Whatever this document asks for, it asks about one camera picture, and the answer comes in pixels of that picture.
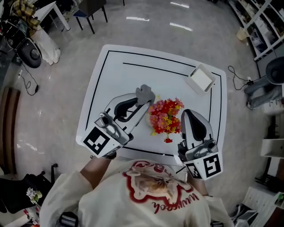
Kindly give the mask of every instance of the white cloth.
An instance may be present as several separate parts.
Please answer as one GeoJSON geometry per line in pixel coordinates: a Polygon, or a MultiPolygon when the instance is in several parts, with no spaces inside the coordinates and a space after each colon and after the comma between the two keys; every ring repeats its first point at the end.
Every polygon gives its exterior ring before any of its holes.
{"type": "Polygon", "coordinates": [[[203,197],[161,164],[132,160],[104,176],[92,190],[79,173],[62,174],[40,210],[41,227],[53,227],[65,211],[82,227],[233,226],[221,199],[203,197]]]}
{"type": "Polygon", "coordinates": [[[36,31],[31,38],[39,47],[43,60],[50,65],[59,61],[61,51],[45,30],[38,26],[38,31],[36,31]]]}

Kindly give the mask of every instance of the wooden panel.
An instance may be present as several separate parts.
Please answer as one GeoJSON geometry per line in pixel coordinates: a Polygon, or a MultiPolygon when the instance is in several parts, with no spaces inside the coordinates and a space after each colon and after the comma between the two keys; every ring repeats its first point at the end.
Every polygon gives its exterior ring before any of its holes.
{"type": "Polygon", "coordinates": [[[20,97],[20,91],[12,89],[11,97],[9,99],[9,105],[6,117],[6,129],[5,129],[5,152],[7,156],[8,169],[11,173],[17,174],[15,164],[14,153],[14,129],[16,121],[17,106],[20,97]]]}
{"type": "Polygon", "coordinates": [[[5,141],[5,116],[7,112],[7,106],[8,106],[8,101],[9,97],[11,94],[11,89],[8,87],[5,87],[1,104],[0,104],[0,166],[2,167],[4,173],[6,174],[7,170],[5,167],[7,167],[7,157],[6,157],[6,152],[4,152],[4,141],[5,141]]]}

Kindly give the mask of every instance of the white flower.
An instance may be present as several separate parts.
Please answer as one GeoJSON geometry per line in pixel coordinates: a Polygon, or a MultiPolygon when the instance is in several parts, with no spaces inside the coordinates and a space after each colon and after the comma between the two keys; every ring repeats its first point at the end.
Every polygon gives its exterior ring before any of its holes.
{"type": "Polygon", "coordinates": [[[38,196],[36,192],[32,188],[28,188],[27,190],[27,196],[30,198],[31,202],[33,204],[36,204],[38,201],[38,196]]]}

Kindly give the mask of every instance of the plaid cloth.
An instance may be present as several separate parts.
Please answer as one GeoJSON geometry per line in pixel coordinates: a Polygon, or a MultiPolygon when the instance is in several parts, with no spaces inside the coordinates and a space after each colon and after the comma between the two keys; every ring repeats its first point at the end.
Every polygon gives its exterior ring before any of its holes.
{"type": "Polygon", "coordinates": [[[32,4],[29,4],[26,0],[16,0],[13,3],[11,13],[20,17],[23,21],[28,24],[30,36],[34,34],[34,31],[37,30],[37,26],[40,24],[40,21],[33,18],[32,16],[36,12],[36,7],[32,4]]]}

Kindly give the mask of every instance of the red object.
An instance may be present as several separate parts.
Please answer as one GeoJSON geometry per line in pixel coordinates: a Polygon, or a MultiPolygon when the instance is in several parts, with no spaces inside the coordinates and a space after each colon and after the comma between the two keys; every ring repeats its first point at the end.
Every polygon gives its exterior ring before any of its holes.
{"type": "Polygon", "coordinates": [[[154,132],[167,133],[167,138],[164,140],[166,143],[173,142],[169,139],[169,134],[181,132],[181,121],[176,116],[182,108],[184,105],[178,98],[175,101],[169,98],[157,101],[148,110],[154,132]]]}
{"type": "Polygon", "coordinates": [[[169,138],[164,139],[164,141],[165,141],[166,143],[171,143],[171,142],[173,142],[173,140],[171,140],[171,139],[169,139],[169,138]]]}

